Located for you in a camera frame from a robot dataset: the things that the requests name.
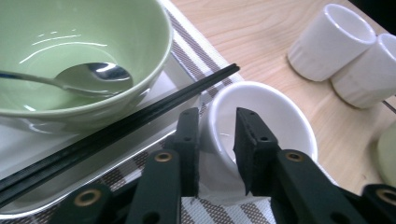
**tray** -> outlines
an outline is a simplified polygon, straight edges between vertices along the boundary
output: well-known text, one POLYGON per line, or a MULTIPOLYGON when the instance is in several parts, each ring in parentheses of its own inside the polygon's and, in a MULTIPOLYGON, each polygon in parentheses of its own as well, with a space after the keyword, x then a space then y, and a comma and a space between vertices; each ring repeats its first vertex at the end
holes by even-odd
MULTIPOLYGON (((136 110, 150 105, 163 97, 192 83, 192 79, 171 56, 145 99, 136 110)), ((0 219, 26 217, 53 206, 69 192, 92 182, 113 168, 128 161, 143 150, 154 150, 158 142, 176 129, 180 112, 198 105, 195 97, 162 115, 150 124, 122 138, 72 169, 56 176, 44 185, 28 192, 13 203, 0 209, 0 219)), ((66 147, 89 133, 47 134, 22 131, 2 125, 0 120, 0 179, 39 161, 66 147)))

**wood grain surface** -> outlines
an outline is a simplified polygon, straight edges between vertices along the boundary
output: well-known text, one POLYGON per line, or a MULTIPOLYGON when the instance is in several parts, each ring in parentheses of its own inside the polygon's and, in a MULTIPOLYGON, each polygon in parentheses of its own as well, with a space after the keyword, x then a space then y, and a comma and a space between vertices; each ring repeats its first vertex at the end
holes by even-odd
POLYGON ((318 161, 344 189, 360 194, 381 183, 375 169, 376 141, 396 120, 383 104, 357 109, 343 102, 329 81, 297 75, 286 58, 289 47, 329 3, 358 12, 378 34, 386 31, 344 0, 173 0, 179 10, 245 80, 275 87, 289 96, 310 121, 318 161))

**metal spoon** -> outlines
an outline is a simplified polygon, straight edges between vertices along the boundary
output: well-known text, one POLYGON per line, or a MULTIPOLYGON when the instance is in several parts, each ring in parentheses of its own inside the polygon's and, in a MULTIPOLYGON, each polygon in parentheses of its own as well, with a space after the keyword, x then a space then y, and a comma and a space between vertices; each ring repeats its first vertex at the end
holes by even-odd
POLYGON ((111 97, 130 89, 131 75, 114 63, 83 63, 63 70, 55 78, 0 70, 1 78, 40 82, 88 97, 111 97))

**striped placemat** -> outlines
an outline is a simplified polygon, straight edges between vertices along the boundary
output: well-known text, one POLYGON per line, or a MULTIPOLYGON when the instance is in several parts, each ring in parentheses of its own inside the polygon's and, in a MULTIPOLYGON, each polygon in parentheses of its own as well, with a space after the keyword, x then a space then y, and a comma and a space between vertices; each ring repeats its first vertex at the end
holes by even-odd
MULTIPOLYGON (((172 54, 194 80, 210 75, 229 64, 169 0, 162 0, 162 2, 174 27, 172 54)), ((241 80, 243 79, 235 74, 205 91, 201 96, 200 113, 202 114, 205 111, 206 105, 222 87, 241 80)), ((385 104, 396 113, 394 108, 396 105, 393 102, 385 102, 385 104)), ((151 147, 149 151, 141 152, 131 160, 103 175, 96 182, 106 184, 112 190, 119 189, 141 176, 150 151, 161 148, 162 144, 160 143, 151 147)), ((276 223, 270 208, 270 200, 270 198, 263 198, 255 203, 220 206, 202 199, 182 198, 181 220, 183 224, 276 223)), ((57 206, 54 205, 30 217, 4 220, 1 223, 47 223, 57 206)))

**tableware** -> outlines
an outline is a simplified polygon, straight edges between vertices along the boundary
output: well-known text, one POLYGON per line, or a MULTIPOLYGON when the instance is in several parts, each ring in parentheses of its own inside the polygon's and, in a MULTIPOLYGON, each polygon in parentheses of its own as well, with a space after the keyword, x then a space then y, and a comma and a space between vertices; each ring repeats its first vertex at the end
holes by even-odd
POLYGON ((375 42, 375 31, 361 16, 326 5, 291 46, 288 59, 302 77, 323 81, 375 42))
POLYGON ((259 200, 245 196, 238 172, 233 141, 236 108, 260 115, 278 139, 282 149, 301 150, 314 161, 317 143, 303 112, 280 91, 257 82, 237 82, 222 89, 213 99, 200 122, 201 198, 214 204, 231 205, 259 200))
POLYGON ((0 78, 49 84, 87 97, 111 97, 133 86, 131 75, 114 63, 83 63, 66 68, 54 78, 0 71, 0 78))
POLYGON ((396 187, 396 122, 380 136, 376 149, 378 172, 385 183, 396 187))
POLYGON ((54 77, 76 64, 107 62, 133 77, 131 89, 105 100, 2 80, 0 116, 42 133, 98 130, 125 117, 161 73, 172 46, 170 20, 156 0, 4 1, 0 30, 2 70, 54 77))
MULTIPOLYGON (((147 97, 131 113, 152 105, 192 82, 175 58, 170 57, 147 97)), ((58 203, 69 192, 101 178, 115 167, 121 167, 122 171, 126 172, 130 167, 129 164, 133 163, 131 160, 134 160, 137 154, 143 150, 150 152, 160 149, 161 145, 158 142, 175 131, 179 114, 188 108, 198 106, 198 102, 198 97, 190 99, 135 133, 129 134, 112 146, 23 195, 0 209, 0 219, 26 217, 39 213, 58 203)), ((3 179, 77 142, 92 132, 43 134, 0 125, 0 133, 4 137, 0 145, 0 163, 2 164, 0 179, 3 179)), ((124 178, 134 178, 138 175, 138 171, 131 171, 128 175, 125 174, 124 178)))
POLYGON ((368 108, 396 94, 396 36, 381 34, 376 43, 332 77, 337 94, 368 108))
POLYGON ((162 114, 188 101, 193 96, 222 81, 238 70, 239 67, 236 64, 222 68, 216 73, 202 78, 190 86, 65 147, 48 156, 46 159, 38 161, 0 180, 0 207, 15 201, 24 193, 35 189, 49 179, 85 161, 90 156, 111 146, 129 133, 137 131, 162 114))

